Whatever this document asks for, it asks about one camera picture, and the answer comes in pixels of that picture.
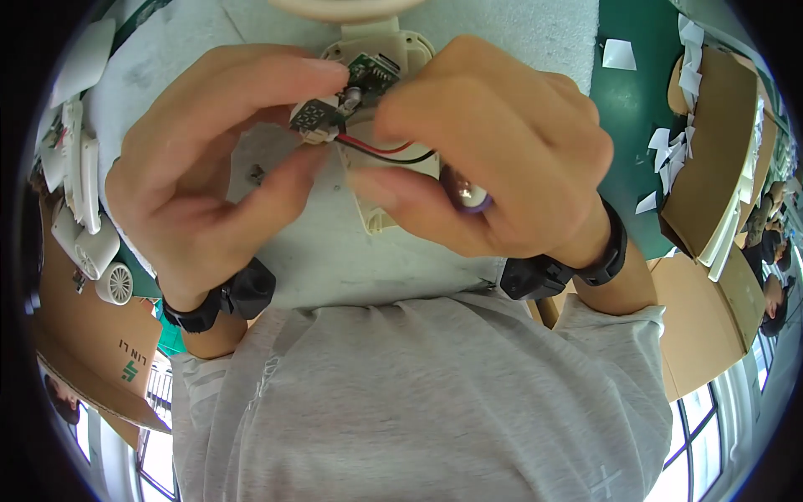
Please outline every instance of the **cardboard box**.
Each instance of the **cardboard box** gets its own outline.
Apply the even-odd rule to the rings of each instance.
[[[667,101],[673,111],[684,114],[688,109],[677,85],[680,64],[678,61],[675,65]],[[766,89],[751,65],[749,60],[745,62],[733,54],[703,48],[699,70],[703,79],[695,110],[696,131],[691,142],[694,158],[686,160],[660,212],[671,229],[662,228],[666,237],[692,258],[699,257],[711,240],[739,182],[752,138],[759,94],[764,94],[764,122],[753,182],[753,204],[767,176],[777,126]],[[751,209],[752,204],[741,203],[737,228],[744,225]]]
[[[170,432],[145,400],[161,324],[135,300],[123,306],[102,301],[91,282],[77,294],[75,265],[50,226],[51,214],[43,209],[42,307],[31,318],[39,363],[137,449],[139,426]]]
[[[683,254],[647,264],[658,303],[666,305],[661,356],[666,397],[674,401],[748,353],[764,315],[764,293],[735,244],[717,283],[708,279],[707,267]],[[571,284],[547,300],[561,312],[570,292]]]

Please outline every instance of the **green logo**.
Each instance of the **green logo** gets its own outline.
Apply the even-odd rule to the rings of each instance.
[[[133,360],[129,361],[128,364],[123,368],[123,373],[125,373],[125,375],[123,375],[121,378],[129,382],[134,379],[137,373],[139,373],[139,370],[134,368]]]

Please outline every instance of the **circuit board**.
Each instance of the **circuit board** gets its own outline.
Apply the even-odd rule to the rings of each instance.
[[[381,54],[372,57],[363,52],[349,64],[348,87],[361,89],[363,104],[371,105],[400,80],[400,70],[396,63]]]
[[[301,104],[290,120],[290,129],[301,133],[318,131],[322,137],[332,126],[339,126],[364,106],[375,106],[396,82],[401,68],[382,54],[364,52],[349,64],[349,83],[334,96]]]

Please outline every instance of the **black wire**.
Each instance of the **black wire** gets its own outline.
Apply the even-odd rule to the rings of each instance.
[[[365,155],[368,155],[369,157],[373,157],[373,158],[378,159],[380,161],[388,162],[390,164],[401,164],[401,165],[417,164],[419,162],[424,162],[426,159],[428,159],[428,158],[432,157],[433,155],[435,155],[435,151],[434,150],[430,150],[429,152],[424,153],[420,157],[411,158],[411,159],[397,160],[397,159],[390,158],[390,157],[383,157],[382,155],[379,155],[378,153],[370,152],[370,151],[368,151],[368,150],[366,150],[366,149],[364,149],[364,148],[362,148],[360,146],[357,146],[357,145],[354,145],[353,143],[350,143],[347,140],[340,139],[339,137],[335,137],[335,141],[337,141],[341,145],[346,145],[349,148],[353,148],[357,152],[364,153]]]

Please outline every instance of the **forearm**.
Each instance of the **forearm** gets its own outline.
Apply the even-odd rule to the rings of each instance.
[[[633,241],[627,243],[624,267],[610,282],[592,287],[575,278],[574,287],[584,304],[612,316],[631,314],[658,304],[650,269]]]
[[[198,296],[187,296],[172,288],[170,284],[160,284],[165,302],[179,312],[192,312],[203,303],[207,293]],[[248,330],[244,319],[218,312],[214,325],[203,333],[188,333],[181,330],[181,338],[187,352],[201,359],[215,359],[233,353]]]
[[[244,319],[218,312],[218,318],[215,319],[212,329],[203,333],[188,333],[182,330],[181,338],[187,352],[195,357],[215,359],[233,353],[247,330],[248,323]]]
[[[572,268],[585,268],[599,260],[609,240],[610,220],[600,201],[575,238],[550,255]],[[613,316],[631,314],[658,304],[650,270],[632,240],[628,240],[622,269],[610,282],[601,286],[589,286],[575,278],[574,285],[584,304]]]

